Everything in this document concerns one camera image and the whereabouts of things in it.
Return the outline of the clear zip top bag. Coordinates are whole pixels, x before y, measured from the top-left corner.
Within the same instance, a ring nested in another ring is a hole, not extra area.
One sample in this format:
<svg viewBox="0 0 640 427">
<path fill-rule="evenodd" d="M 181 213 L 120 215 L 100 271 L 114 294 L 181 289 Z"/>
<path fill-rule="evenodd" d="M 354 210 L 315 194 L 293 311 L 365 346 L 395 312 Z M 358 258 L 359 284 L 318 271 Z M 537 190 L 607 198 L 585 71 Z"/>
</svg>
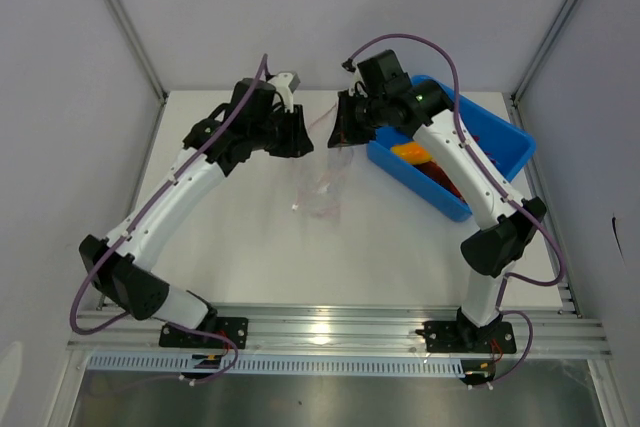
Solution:
<svg viewBox="0 0 640 427">
<path fill-rule="evenodd" d="M 326 127 L 332 129 L 337 119 L 337 104 L 307 126 L 312 137 L 321 133 L 314 143 L 314 151 L 295 162 L 293 169 L 296 187 L 291 210 L 303 217 L 337 224 L 348 174 L 354 158 L 353 147 L 327 148 Z"/>
</svg>

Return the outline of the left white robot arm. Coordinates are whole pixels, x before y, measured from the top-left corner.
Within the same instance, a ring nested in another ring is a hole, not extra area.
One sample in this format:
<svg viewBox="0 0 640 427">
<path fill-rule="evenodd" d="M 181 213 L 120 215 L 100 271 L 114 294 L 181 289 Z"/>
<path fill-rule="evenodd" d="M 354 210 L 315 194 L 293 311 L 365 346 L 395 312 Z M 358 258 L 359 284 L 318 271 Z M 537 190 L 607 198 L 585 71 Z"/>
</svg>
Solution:
<svg viewBox="0 0 640 427">
<path fill-rule="evenodd" d="M 229 102 L 193 125 L 169 172 L 148 199 L 104 237 L 87 236 L 79 251 L 88 283 L 137 319 L 182 326 L 197 347 L 216 337 L 214 308 L 153 274 L 165 244 L 199 202 L 255 151 L 299 158 L 313 150 L 294 72 L 245 78 Z"/>
</svg>

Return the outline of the red toy lobster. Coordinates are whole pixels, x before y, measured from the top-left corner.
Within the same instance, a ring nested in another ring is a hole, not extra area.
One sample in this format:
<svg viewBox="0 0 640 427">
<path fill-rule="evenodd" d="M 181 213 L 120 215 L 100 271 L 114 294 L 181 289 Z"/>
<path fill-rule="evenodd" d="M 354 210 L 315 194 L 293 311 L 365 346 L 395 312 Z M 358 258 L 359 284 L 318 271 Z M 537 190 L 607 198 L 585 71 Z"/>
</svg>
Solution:
<svg viewBox="0 0 640 427">
<path fill-rule="evenodd" d="M 480 147 L 482 152 L 487 156 L 490 162 L 496 167 L 501 167 L 501 150 L 502 142 L 495 135 L 477 135 L 473 134 L 472 138 Z"/>
</svg>

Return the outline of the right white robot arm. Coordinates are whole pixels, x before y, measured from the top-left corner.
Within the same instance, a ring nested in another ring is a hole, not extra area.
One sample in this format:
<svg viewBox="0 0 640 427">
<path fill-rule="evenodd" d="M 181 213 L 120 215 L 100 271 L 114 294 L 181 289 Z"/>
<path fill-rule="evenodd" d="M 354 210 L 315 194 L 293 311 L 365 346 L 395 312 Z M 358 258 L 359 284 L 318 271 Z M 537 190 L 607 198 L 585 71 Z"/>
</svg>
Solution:
<svg viewBox="0 0 640 427">
<path fill-rule="evenodd" d="M 464 348 L 481 349 L 502 320 L 503 283 L 547 212 L 543 201 L 525 199 L 500 174 L 435 80 L 406 81 L 395 93 L 345 89 L 337 107 L 328 147 L 365 144 L 377 129 L 396 128 L 431 154 L 469 206 L 478 230 L 460 246 L 471 274 L 456 314 L 456 336 Z"/>
</svg>

